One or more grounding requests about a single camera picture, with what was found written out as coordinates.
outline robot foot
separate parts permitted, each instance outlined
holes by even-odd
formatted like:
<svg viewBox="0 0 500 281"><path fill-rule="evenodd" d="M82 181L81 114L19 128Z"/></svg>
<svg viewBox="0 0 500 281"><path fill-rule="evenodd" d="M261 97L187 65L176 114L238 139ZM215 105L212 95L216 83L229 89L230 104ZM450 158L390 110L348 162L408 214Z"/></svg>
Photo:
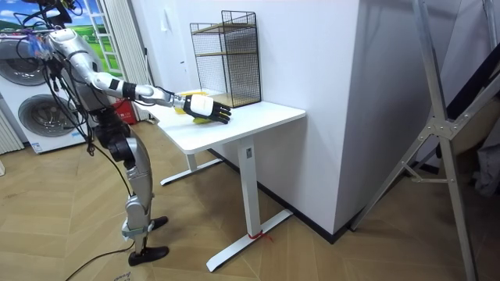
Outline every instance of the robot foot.
<svg viewBox="0 0 500 281"><path fill-rule="evenodd" d="M146 247L140 255L135 252L130 253L128 264L130 266L135 266L144 262L156 261L165 257L168 253L168 247Z"/></svg>
<svg viewBox="0 0 500 281"><path fill-rule="evenodd" d="M167 217L165 217L165 216L153 219L153 222L155 222L155 225L153 226L153 229L151 231L162 227L168 221L169 221L169 219Z"/></svg>

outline wire basket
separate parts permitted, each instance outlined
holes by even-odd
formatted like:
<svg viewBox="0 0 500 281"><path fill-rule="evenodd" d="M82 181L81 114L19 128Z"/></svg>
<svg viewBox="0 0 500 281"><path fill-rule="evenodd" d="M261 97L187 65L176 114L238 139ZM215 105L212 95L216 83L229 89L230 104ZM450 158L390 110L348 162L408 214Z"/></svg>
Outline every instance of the wire basket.
<svg viewBox="0 0 500 281"><path fill-rule="evenodd" d="M202 91L237 108L261 101L254 12L222 11L222 23L191 23Z"/></svg>

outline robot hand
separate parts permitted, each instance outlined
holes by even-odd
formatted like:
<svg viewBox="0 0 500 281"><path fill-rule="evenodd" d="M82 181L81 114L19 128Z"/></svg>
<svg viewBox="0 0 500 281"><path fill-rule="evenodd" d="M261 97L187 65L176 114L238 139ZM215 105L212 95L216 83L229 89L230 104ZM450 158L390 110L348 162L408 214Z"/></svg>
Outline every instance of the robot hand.
<svg viewBox="0 0 500 281"><path fill-rule="evenodd" d="M190 94L185 98L184 111L190 116L210 119L224 124L229 122L231 112L228 106L214 101L211 97L199 94Z"/></svg>

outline yellow object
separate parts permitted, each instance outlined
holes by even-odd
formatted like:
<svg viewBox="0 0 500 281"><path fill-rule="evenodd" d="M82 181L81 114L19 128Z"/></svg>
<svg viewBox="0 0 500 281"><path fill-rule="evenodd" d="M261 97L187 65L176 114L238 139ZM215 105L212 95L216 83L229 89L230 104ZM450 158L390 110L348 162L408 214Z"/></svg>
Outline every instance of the yellow object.
<svg viewBox="0 0 500 281"><path fill-rule="evenodd" d="M210 120L210 119L203 119L203 118L198 118L198 117L193 119L194 124L206 124L206 123L210 123L210 122L212 122L212 120Z"/></svg>
<svg viewBox="0 0 500 281"><path fill-rule="evenodd" d="M207 94L205 92L185 92L185 93L177 93L177 94L179 94L181 96L187 96L187 95L190 95L190 94L209 95L209 94ZM182 108L174 108L173 110L175 110L175 112L177 114L186 114L186 112Z"/></svg>

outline washing machine door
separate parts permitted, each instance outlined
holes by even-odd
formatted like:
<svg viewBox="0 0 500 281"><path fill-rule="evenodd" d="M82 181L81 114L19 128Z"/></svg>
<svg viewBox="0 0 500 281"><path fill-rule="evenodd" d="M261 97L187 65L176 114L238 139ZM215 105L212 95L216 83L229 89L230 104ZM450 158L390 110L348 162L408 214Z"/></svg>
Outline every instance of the washing machine door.
<svg viewBox="0 0 500 281"><path fill-rule="evenodd" d="M18 40L0 41L0 75L7 80L23 85L37 86L45 83L41 74L42 65L30 58L28 43Z"/></svg>
<svg viewBox="0 0 500 281"><path fill-rule="evenodd" d="M19 121L30 132L43 137L61 137L74 130L77 113L66 99L59 98L62 108L50 94L38 94L24 101L19 107Z"/></svg>

